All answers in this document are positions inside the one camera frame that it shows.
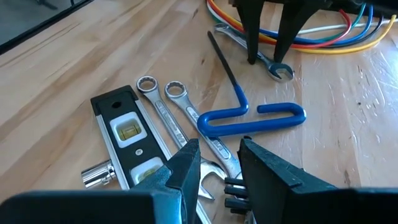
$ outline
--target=box-end wrench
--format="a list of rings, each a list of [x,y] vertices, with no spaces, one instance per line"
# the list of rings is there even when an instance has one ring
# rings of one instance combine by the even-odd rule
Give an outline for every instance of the box-end wrench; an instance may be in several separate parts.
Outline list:
[[[152,86],[146,88],[145,83],[151,83]],[[188,138],[160,97],[157,80],[150,76],[141,77],[137,81],[137,89],[153,104],[167,132],[171,135],[178,149],[181,149],[188,142]],[[202,158],[200,163],[200,186],[198,195],[214,200],[214,197],[202,186],[202,180],[209,174],[215,174],[223,180],[226,177],[224,170],[217,163]]]
[[[180,88],[181,92],[177,95],[172,94],[169,90],[173,87]],[[166,84],[165,95],[184,112],[184,114],[188,117],[188,119],[200,133],[197,125],[199,112],[189,100],[188,91],[185,85],[178,81],[172,81]],[[218,138],[209,138],[207,136],[204,136],[202,133],[200,134],[203,136],[210,149],[224,165],[229,176],[231,178],[242,179],[241,166],[239,165],[239,161],[233,156],[233,154],[229,151],[225,144]]]

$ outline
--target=electrical wire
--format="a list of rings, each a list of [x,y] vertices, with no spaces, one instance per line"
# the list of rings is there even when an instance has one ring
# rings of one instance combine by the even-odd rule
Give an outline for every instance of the electrical wire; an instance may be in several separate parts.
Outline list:
[[[223,19],[221,16],[217,15],[216,11],[213,10],[213,9],[216,9],[217,6],[215,4],[213,4],[213,7],[212,7],[211,6],[211,2],[212,1],[213,0],[207,0],[207,6],[208,6],[210,12],[212,12],[213,16],[216,19],[220,20],[221,22],[224,22],[225,24],[230,25],[234,30],[242,32],[243,29],[241,27],[237,26],[237,25],[239,25],[238,21],[234,20],[229,15],[225,15],[226,17],[229,17],[231,19],[231,23],[229,23],[229,21],[227,21],[227,20]],[[301,52],[311,53],[311,54],[346,54],[346,53],[351,53],[351,52],[357,52],[357,51],[360,51],[360,50],[365,50],[365,49],[368,49],[370,47],[375,46],[378,42],[380,42],[380,40],[382,40],[387,35],[387,33],[391,30],[392,25],[395,22],[398,22],[398,19],[396,19],[396,15],[393,15],[389,21],[382,21],[382,19],[381,19],[381,20],[379,20],[379,22],[377,24],[376,23],[371,23],[371,26],[376,26],[376,28],[377,28],[374,31],[372,31],[372,33],[373,33],[372,35],[374,35],[377,32],[377,30],[380,29],[380,26],[383,25],[383,24],[386,24],[387,22],[388,22],[387,28],[385,29],[385,31],[376,40],[374,40],[374,41],[372,41],[372,42],[370,42],[370,43],[368,43],[366,45],[360,46],[360,47],[353,47],[353,48],[350,48],[350,49],[335,49],[335,50],[327,50],[327,49],[297,49],[297,50],[301,51]],[[367,26],[368,24],[369,23],[367,22],[366,24],[357,24],[357,26],[358,27],[362,27],[362,26]],[[302,31],[299,32],[299,34],[318,32],[318,31],[321,31],[321,30],[339,29],[339,28],[344,28],[344,27],[347,27],[347,26],[348,25],[334,25],[334,26],[326,26],[326,27],[316,27],[316,28],[312,28],[312,29],[308,29],[308,30],[302,30]],[[364,41],[365,38],[368,39],[372,35],[369,34],[366,37],[362,38],[361,40]],[[267,37],[267,36],[262,35],[262,34],[259,34],[259,39],[262,40],[265,43],[268,43],[268,44],[275,44],[274,43],[275,40],[273,38]]]
[[[226,14],[225,12],[223,12],[215,3],[213,0],[208,0],[208,3],[210,5],[210,7],[212,8],[212,10],[214,10],[217,15],[219,15],[220,17],[223,18],[224,21],[227,22],[228,25],[230,25],[231,27],[234,27],[236,30],[238,30],[240,33],[243,33],[243,28],[242,28],[242,24],[237,21],[236,19],[232,18],[231,16],[229,16],[228,14]],[[334,44],[335,42],[337,42],[338,40],[342,39],[344,36],[346,36],[350,30],[351,30],[351,19],[349,18],[349,16],[343,11],[343,10],[339,10],[339,12],[341,13],[341,15],[344,17],[344,19],[346,20],[347,23],[347,27],[346,30],[343,32],[342,35],[340,35],[338,38],[335,38],[333,40],[329,40],[327,42],[323,42],[323,43],[319,43],[319,44],[308,44],[308,45],[302,45],[302,44],[292,44],[291,47],[295,48],[295,49],[307,49],[307,48],[319,48],[319,47],[324,47],[327,45],[331,45]],[[276,40],[268,37],[264,34],[259,34],[259,40],[261,42],[265,42],[268,44],[272,44],[275,45],[276,44]]]
[[[348,44],[341,44],[339,46],[331,45],[331,46],[326,46],[326,47],[323,47],[323,48],[335,49],[335,48],[349,47],[349,46],[352,46],[352,45],[360,44],[360,43],[364,42],[365,40],[368,40],[370,37],[374,36],[378,32],[378,30],[381,28],[381,24],[383,23],[383,21],[384,21],[384,16],[381,15],[380,19],[379,19],[379,22],[377,23],[376,28],[372,32],[370,32],[367,36],[363,37],[362,39],[352,41],[351,43],[348,43]]]
[[[213,16],[213,18],[217,21],[217,22],[222,22],[224,24],[228,24],[225,20],[223,20],[223,18],[221,18],[219,15],[216,14],[216,12],[210,7],[209,3],[207,3],[207,7],[208,10],[210,11],[211,15]],[[385,19],[383,20],[383,22],[381,23],[382,26],[386,25],[390,23],[389,19]],[[366,26],[367,23],[360,23],[360,24],[356,24],[355,26],[351,26],[351,30],[354,28],[362,28],[364,26]],[[371,23],[371,27],[377,26],[379,23],[378,22],[372,22]],[[311,34],[314,32],[322,32],[322,31],[328,31],[328,30],[335,30],[335,29],[344,29],[346,28],[347,25],[346,24],[339,24],[339,25],[330,25],[330,26],[320,26],[320,27],[314,27],[314,28],[309,28],[309,29],[304,29],[304,30],[300,30],[298,32],[298,35],[302,35],[302,34]]]
[[[355,25],[361,20],[363,12],[365,11],[365,7],[366,7],[366,3],[362,4],[361,9],[359,10],[358,16],[356,17],[354,22],[351,24],[351,28],[355,27]],[[328,41],[328,40],[331,40],[331,39],[334,39],[334,38],[338,37],[339,35],[341,35],[341,33],[332,35],[330,37],[324,37],[324,38],[321,38],[321,39],[312,40],[312,41]]]
[[[221,9],[219,9],[219,10],[220,10],[220,12],[222,12],[222,13],[216,13],[216,12],[211,8],[211,6],[210,6],[211,4],[213,5],[213,7],[214,7],[216,10],[219,9],[219,8],[215,5],[214,0],[207,0],[207,6],[208,6],[208,8],[209,8],[210,13],[213,15],[213,17],[215,17],[216,20],[218,20],[218,21],[220,21],[220,22],[224,22],[224,23],[229,24],[230,26],[232,26],[230,22],[227,22],[227,21],[226,21],[226,19],[228,20],[227,17],[222,18],[222,17],[223,17],[222,14],[225,14],[225,15],[227,15],[227,14],[226,14],[225,12],[223,12]],[[363,4],[363,5],[361,6],[361,10],[360,10],[360,12],[359,12],[357,18],[356,18],[355,21],[353,22],[353,25],[356,25],[356,24],[358,23],[358,21],[360,20],[360,18],[362,17],[362,14],[363,14],[363,12],[364,12],[365,6],[366,6],[365,4]],[[358,35],[356,35],[356,36],[354,36],[354,37],[352,37],[352,38],[350,38],[350,39],[347,39],[347,40],[340,40],[340,41],[337,41],[337,42],[335,42],[333,45],[337,46],[337,45],[340,45],[340,44],[347,44],[347,43],[349,43],[349,42],[352,42],[352,41],[354,41],[354,40],[358,40],[358,39],[362,38],[362,37],[367,33],[367,31],[369,30],[370,24],[371,24],[371,22],[372,22],[372,18],[373,18],[373,7],[372,7],[372,5],[370,5],[370,6],[369,6],[368,21],[367,21],[367,23],[366,23],[365,29],[364,29],[361,33],[359,33]],[[269,31],[269,30],[264,30],[264,29],[260,29],[260,32],[263,33],[263,34],[265,34],[265,35],[268,35],[269,37],[272,37],[272,38],[275,39],[275,40],[278,39],[278,33],[277,33],[277,32],[273,32],[273,31]],[[305,45],[307,45],[307,44],[321,44],[321,43],[324,43],[325,40],[330,39],[330,38],[336,38],[336,36],[338,37],[339,35],[341,35],[341,34],[333,35],[333,36],[331,36],[331,37],[326,37],[326,38],[324,38],[324,39],[306,39],[306,38],[296,37],[296,38],[295,38],[295,41],[294,41],[294,44],[305,44]]]
[[[385,31],[374,41],[362,45],[360,47],[353,47],[349,49],[334,49],[334,50],[326,50],[326,49],[297,49],[298,51],[305,52],[305,53],[312,53],[312,54],[347,54],[347,53],[353,53],[353,52],[358,52],[361,50],[368,49],[370,47],[375,46],[377,43],[382,40],[387,33],[391,30],[392,25],[394,24],[394,20],[396,19],[397,15],[392,15],[390,19],[390,23],[388,23],[387,28]]]
[[[381,25],[386,25],[390,23],[389,19],[383,20],[383,22],[381,23]],[[378,22],[372,22],[371,23],[371,27],[377,26]],[[361,28],[366,26],[366,23],[360,23],[360,24],[356,24],[355,27],[353,28]],[[310,29],[304,29],[301,30],[300,32],[298,32],[298,35],[302,35],[302,34],[311,34],[313,32],[321,32],[321,31],[327,31],[327,30],[334,30],[334,29],[342,29],[347,27],[346,24],[340,24],[340,25],[331,25],[331,26],[321,26],[321,27],[314,27],[314,28],[310,28]]]

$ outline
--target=white wire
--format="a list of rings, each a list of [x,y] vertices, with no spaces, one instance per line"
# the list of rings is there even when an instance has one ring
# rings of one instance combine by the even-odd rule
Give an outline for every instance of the white wire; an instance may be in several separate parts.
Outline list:
[[[388,20],[384,20],[381,24],[385,25],[385,24],[388,24],[389,22],[390,22],[390,20],[388,19]],[[378,22],[372,22],[371,26],[376,26],[377,24],[378,24]],[[366,23],[356,24],[355,28],[364,27],[365,25],[366,25]],[[320,31],[325,31],[325,30],[343,29],[345,27],[347,27],[346,24],[316,27],[316,28],[301,30],[300,32],[298,32],[298,34],[309,34],[312,32],[320,32]]]
[[[209,3],[207,3],[207,8],[209,9],[210,13],[217,18],[219,21],[221,21],[224,24],[227,24],[230,26],[230,28],[233,28],[234,30],[236,30],[233,26],[231,26],[231,24],[229,24],[228,22],[226,22],[223,18],[221,18],[210,6]],[[382,25],[388,24],[390,23],[390,20],[384,20],[382,22]],[[372,22],[371,26],[376,26],[378,24],[378,22]],[[354,28],[360,28],[360,27],[364,27],[366,25],[366,23],[360,23],[360,24],[356,24]],[[322,27],[315,27],[315,28],[311,28],[311,29],[305,29],[305,30],[301,30],[300,32],[298,32],[298,34],[309,34],[309,33],[313,33],[313,32],[321,32],[321,31],[326,31],[326,30],[333,30],[333,29],[344,29],[345,27],[347,27],[346,24],[340,24],[340,25],[332,25],[332,26],[322,26]]]

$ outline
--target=wooden workbench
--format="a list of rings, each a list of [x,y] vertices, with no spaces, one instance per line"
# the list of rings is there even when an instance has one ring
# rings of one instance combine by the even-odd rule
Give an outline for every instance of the wooden workbench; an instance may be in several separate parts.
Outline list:
[[[217,3],[237,16],[227,1]],[[281,9],[267,3],[262,27],[277,29]],[[336,12],[318,12],[305,27],[340,22]],[[80,172],[108,159],[90,98],[123,85],[136,89],[143,75],[156,77],[161,89],[183,82],[201,112],[237,106],[206,36],[213,24],[204,0],[95,0],[0,56],[0,201],[32,189],[83,189]],[[285,63],[296,78],[284,84],[217,35],[251,105],[245,116],[225,122],[259,120],[257,105],[294,101],[306,109],[306,122],[252,134],[254,141],[339,187],[397,186],[397,34],[393,29],[377,47],[355,54],[290,50]],[[272,55],[268,45],[261,50]],[[153,107],[141,100],[174,153]],[[199,137],[182,112],[168,106],[188,137]],[[240,137],[222,140],[236,151]],[[201,153],[216,161],[203,142]],[[210,178],[205,186],[216,197],[202,200],[210,220],[241,223],[224,208],[221,181]]]

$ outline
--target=open-end wrench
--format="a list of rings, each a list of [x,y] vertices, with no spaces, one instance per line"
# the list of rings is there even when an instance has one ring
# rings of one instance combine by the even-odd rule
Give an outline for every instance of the open-end wrench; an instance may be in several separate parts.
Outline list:
[[[169,90],[173,87],[177,87],[181,89],[181,92],[177,95],[172,94]],[[199,112],[192,105],[191,101],[188,97],[188,91],[185,85],[178,81],[172,81],[165,86],[165,95],[171,101],[173,101],[188,117],[191,123],[196,127],[198,132],[200,133],[197,121],[199,118]],[[209,138],[200,133],[205,139],[207,145],[209,145],[210,149],[214,152],[217,158],[224,165],[227,170],[229,177],[242,179],[241,166],[239,165],[239,161],[234,157],[234,155],[229,151],[229,149],[225,146],[225,144],[218,138]]]
[[[215,32],[226,34],[228,37],[235,40],[242,47],[244,48],[248,47],[246,45],[246,41],[239,35],[235,34],[232,28],[229,27],[229,25],[222,23],[216,24],[214,26],[214,30]],[[273,78],[275,81],[287,82],[294,78],[294,71],[290,66],[284,63],[274,62],[272,59],[268,58],[260,51],[257,52],[257,58],[259,58],[262,62],[264,62],[264,64],[268,69],[270,77]]]
[[[152,86],[146,88],[144,83],[148,82],[151,83]],[[150,76],[141,77],[137,81],[137,89],[153,104],[157,114],[163,121],[166,130],[174,140],[174,143],[177,145],[178,149],[181,149],[188,142],[188,138],[160,97],[157,80]],[[223,180],[226,177],[224,170],[217,163],[202,158],[200,164],[200,186],[198,195],[214,200],[214,197],[202,186],[202,180],[209,174],[215,174]]]

